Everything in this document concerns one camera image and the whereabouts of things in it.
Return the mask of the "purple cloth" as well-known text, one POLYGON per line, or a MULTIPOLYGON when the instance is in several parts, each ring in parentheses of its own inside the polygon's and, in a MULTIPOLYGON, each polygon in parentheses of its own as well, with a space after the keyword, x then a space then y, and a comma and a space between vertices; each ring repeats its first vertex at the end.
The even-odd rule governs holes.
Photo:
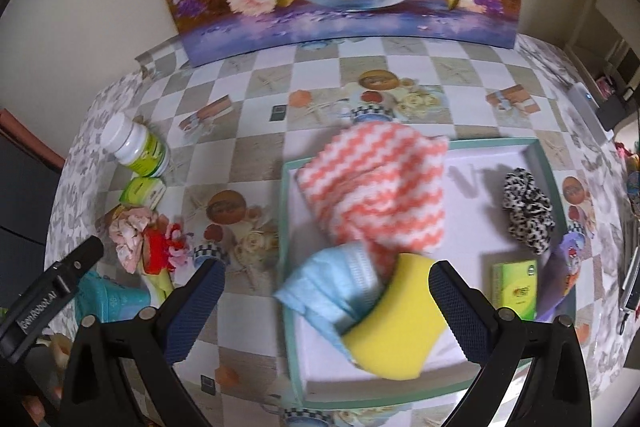
POLYGON ((553 249, 539 277, 536 308, 536 319, 539 322, 551 321, 556 307, 574 288, 582 269, 585 246, 584 234, 568 232, 553 249))

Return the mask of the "yellow sponge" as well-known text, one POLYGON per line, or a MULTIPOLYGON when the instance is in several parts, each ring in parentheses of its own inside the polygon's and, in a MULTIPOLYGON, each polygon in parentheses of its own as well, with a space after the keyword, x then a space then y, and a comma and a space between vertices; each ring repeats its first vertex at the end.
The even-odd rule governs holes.
POLYGON ((434 260, 415 254, 398 257, 378 303, 342 337, 360 369, 390 381, 412 381, 420 376, 446 329, 428 286, 434 265, 434 260))

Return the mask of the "leopard print scrunchie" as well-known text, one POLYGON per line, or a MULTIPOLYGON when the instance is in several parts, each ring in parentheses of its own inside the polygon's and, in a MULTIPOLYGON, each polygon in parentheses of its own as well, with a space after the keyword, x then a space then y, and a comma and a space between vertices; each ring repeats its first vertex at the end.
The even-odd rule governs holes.
POLYGON ((509 234, 533 254, 541 256, 551 243, 555 229, 553 207, 533 175, 516 168, 503 182, 502 207, 509 216, 509 234))

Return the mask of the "red white scrunchie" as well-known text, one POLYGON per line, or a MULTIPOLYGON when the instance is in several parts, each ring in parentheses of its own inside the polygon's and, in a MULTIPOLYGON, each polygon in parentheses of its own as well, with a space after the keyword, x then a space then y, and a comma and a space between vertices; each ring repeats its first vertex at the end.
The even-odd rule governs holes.
POLYGON ((163 230, 147 228, 143 232, 142 268, 146 274, 174 273, 190 258, 190 235, 180 222, 169 222, 163 230))

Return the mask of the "pink floral scrunchie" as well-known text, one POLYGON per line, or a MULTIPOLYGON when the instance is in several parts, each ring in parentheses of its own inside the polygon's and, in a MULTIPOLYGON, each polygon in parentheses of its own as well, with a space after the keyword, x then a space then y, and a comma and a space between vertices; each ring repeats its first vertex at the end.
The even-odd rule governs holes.
POLYGON ((150 259, 149 234, 157 229, 158 214, 146 207, 118 207, 108 227, 117 259, 129 274, 143 273, 150 259))

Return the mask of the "light blue cloth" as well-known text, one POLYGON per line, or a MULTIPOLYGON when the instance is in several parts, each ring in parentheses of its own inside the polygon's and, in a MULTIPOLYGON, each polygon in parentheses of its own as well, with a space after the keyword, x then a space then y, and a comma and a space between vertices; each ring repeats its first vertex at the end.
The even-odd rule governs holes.
POLYGON ((276 298, 345 351, 342 336, 369 314, 382 292, 367 249, 355 242, 313 254, 293 270, 276 298))

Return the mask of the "pink white fluffy cloth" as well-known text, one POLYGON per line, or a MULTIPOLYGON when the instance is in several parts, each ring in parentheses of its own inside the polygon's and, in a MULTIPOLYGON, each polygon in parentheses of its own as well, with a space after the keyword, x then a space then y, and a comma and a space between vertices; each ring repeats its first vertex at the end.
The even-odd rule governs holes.
POLYGON ((429 255, 444 240, 446 136, 370 121, 335 135, 296 173, 321 230, 359 242, 383 280, 401 254, 429 255))

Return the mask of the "green box in tray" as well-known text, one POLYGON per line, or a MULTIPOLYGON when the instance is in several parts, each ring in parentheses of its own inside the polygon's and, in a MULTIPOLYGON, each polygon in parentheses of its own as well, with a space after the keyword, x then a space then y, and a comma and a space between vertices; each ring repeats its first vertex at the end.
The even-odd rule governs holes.
POLYGON ((522 320, 536 319, 537 263, 535 260, 497 263, 492 266, 491 302, 510 308, 522 320))

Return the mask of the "teal plastic container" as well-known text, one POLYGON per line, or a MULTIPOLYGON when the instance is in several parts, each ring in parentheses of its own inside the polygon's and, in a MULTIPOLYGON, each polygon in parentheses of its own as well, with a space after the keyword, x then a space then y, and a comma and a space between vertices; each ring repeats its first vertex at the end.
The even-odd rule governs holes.
POLYGON ((82 277, 74 298, 75 319, 94 315, 101 323, 133 319, 151 303, 149 291, 122 286, 94 271, 82 277))

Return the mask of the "green rimmed white tray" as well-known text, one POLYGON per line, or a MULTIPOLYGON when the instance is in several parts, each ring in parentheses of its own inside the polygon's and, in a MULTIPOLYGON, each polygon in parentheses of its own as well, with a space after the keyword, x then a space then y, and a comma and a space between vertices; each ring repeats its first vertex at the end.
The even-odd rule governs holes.
MULTIPOLYGON (((295 181, 304 164, 301 159, 291 160, 282 168, 280 281, 330 243, 295 181)), ((552 241, 558 243, 566 231, 566 218, 539 140, 467 139, 449 145, 444 176, 445 239, 434 257, 448 260, 466 283, 485 296, 491 294, 493 265, 533 256, 509 234, 509 213, 503 207, 504 179, 516 168, 529 171, 550 199, 555 222, 552 241)), ((449 331, 439 336, 418 378, 389 381, 357 369, 293 311, 284 310, 283 325, 288 376, 296 401, 307 409, 367 409, 432 399, 468 387, 478 372, 449 331)))

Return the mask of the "grey floral cloth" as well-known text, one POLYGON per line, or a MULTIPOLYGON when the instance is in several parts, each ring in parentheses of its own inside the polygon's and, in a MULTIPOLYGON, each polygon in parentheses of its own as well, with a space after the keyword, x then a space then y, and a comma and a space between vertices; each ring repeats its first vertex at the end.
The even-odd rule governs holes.
POLYGON ((44 265, 63 259, 91 235, 102 236, 106 190, 102 178, 110 155, 100 143, 110 118, 129 107, 144 87, 143 72, 128 74, 98 93, 67 153, 54 196, 44 265))

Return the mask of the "small green medicine box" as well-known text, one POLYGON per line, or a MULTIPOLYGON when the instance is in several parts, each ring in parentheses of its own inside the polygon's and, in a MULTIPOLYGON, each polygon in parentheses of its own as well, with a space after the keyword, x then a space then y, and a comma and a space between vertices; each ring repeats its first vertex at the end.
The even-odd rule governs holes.
POLYGON ((160 178, 137 176, 131 179, 120 194, 119 202, 127 207, 145 207, 154 210, 166 192, 166 185, 160 178))

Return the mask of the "white green pill bottle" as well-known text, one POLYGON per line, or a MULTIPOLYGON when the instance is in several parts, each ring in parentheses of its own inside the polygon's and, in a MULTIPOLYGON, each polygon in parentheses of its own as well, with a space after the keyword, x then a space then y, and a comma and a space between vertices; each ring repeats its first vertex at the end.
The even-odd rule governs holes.
POLYGON ((164 141, 124 113, 116 113, 107 121, 100 143, 120 165, 138 176, 158 178, 169 164, 169 150, 164 141))

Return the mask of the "white power bank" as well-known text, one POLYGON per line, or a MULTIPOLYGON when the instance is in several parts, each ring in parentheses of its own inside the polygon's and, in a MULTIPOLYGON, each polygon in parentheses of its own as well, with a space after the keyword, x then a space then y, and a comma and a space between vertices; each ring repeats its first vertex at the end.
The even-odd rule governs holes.
POLYGON ((575 83, 574 86, 568 90, 567 96, 577 110, 577 113, 582 117, 594 141, 599 145, 603 145, 613 140, 614 132, 603 128, 597 116, 599 106, 583 83, 575 83))

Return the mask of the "checkered patterned tablecloth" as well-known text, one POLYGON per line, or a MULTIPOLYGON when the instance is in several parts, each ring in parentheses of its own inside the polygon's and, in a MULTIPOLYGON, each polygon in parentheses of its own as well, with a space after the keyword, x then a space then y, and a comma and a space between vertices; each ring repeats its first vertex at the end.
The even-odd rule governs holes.
POLYGON ((577 283, 577 326, 587 355, 594 421, 612 425, 628 401, 623 368, 634 331, 616 331, 623 263, 626 170, 615 146, 590 130, 570 99, 580 78, 558 48, 518 36, 513 49, 415 38, 279 46, 192 67, 180 43, 145 52, 131 75, 102 90, 80 134, 96 170, 92 215, 112 209, 130 172, 100 144, 112 115, 146 124, 169 148, 160 210, 201 233, 208 200, 224 188, 274 217, 285 161, 309 157, 349 124, 356 83, 371 69, 396 74, 431 103, 409 121, 454 139, 534 138, 555 178, 578 179, 566 204, 591 237, 577 283))

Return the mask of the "white shelf unit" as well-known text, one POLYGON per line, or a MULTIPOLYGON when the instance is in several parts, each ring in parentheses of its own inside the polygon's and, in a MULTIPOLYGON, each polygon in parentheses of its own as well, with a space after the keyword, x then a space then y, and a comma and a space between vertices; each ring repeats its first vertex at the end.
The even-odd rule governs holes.
POLYGON ((585 0, 564 46, 591 98, 630 101, 639 88, 639 0, 585 0))

